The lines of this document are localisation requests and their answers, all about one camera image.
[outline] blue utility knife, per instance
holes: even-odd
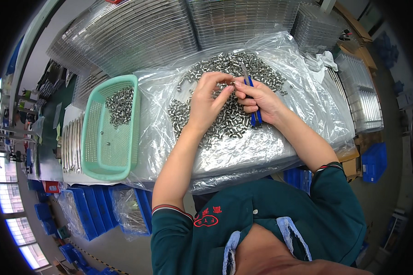
[[[245,78],[245,85],[254,87],[254,85],[252,84],[251,77],[248,75],[248,69],[246,69],[246,66],[243,63],[240,63],[240,66],[242,67],[243,76]],[[246,98],[252,99],[253,97],[246,95]],[[253,127],[259,127],[262,125],[262,123],[262,115],[260,114],[260,109],[258,109],[257,111],[251,114],[251,125]]]

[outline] person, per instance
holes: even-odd
[[[260,110],[314,173],[310,196],[271,179],[225,188],[192,217],[183,197],[204,133],[231,95],[244,111]],[[217,83],[227,83],[216,99]],[[204,73],[191,114],[156,180],[151,261],[155,274],[370,274],[350,267],[366,233],[361,206],[331,146],[264,84]]]

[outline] white cloth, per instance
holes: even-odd
[[[307,52],[304,54],[304,57],[304,62],[311,71],[319,72],[324,67],[332,68],[336,72],[338,71],[338,66],[333,60],[332,53],[329,51],[325,51],[323,54],[317,54],[315,57]]]
[[[315,57],[306,52],[303,59],[310,72],[320,84],[323,82],[326,67],[332,68],[336,72],[338,71],[338,66],[333,60],[332,53],[329,51],[325,51],[323,54],[317,54]]]

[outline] finger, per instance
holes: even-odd
[[[243,111],[245,111],[246,113],[254,113],[258,109],[259,109],[259,106],[244,106],[243,107]]]
[[[239,99],[237,102],[239,104],[245,105],[245,106],[255,106],[255,105],[257,105],[257,103],[255,102],[254,99]]]
[[[232,75],[221,72],[204,73],[199,79],[198,88],[205,92],[212,91],[217,83],[227,80],[232,80]]]
[[[233,78],[232,81],[234,81],[234,82],[240,82],[240,83],[245,84],[245,81],[244,81],[244,80],[245,80],[244,77],[235,77],[235,78]],[[253,79],[252,79],[252,84],[254,85],[255,88],[260,88],[260,87],[262,87],[262,86],[265,86],[262,82],[259,82],[259,81],[253,80]]]
[[[227,86],[225,87],[222,92],[220,92],[220,95],[216,97],[216,99],[213,102],[213,108],[216,110],[220,110],[223,105],[225,105],[226,100],[229,98],[231,95],[232,91],[234,91],[233,86]]]
[[[252,96],[252,97],[257,97],[262,93],[262,91],[260,91],[259,89],[245,85],[241,82],[236,82],[236,89],[238,91],[241,91],[245,95]]]
[[[240,99],[246,98],[246,95],[238,90],[236,90],[236,96]]]

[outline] floor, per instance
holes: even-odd
[[[388,167],[381,179],[375,184],[363,182],[361,178],[350,183],[363,208],[368,225],[366,241],[369,242],[370,246],[359,265],[362,268],[366,267],[374,258],[389,218],[396,206],[402,168],[402,140],[401,135],[397,134],[400,132],[399,111],[392,90],[393,79],[390,72],[384,68],[384,64],[374,49],[369,50],[378,66],[375,82],[380,93],[384,116],[384,139],[388,150]],[[184,204],[188,213],[195,214],[191,196],[185,196]],[[53,203],[53,208],[61,225],[66,225],[67,221],[60,206]],[[88,263],[99,270],[109,265],[127,274],[152,274],[150,239],[150,237],[138,237],[128,241],[120,228],[117,227],[91,242],[73,236],[70,241],[90,254],[91,256],[83,253]]]

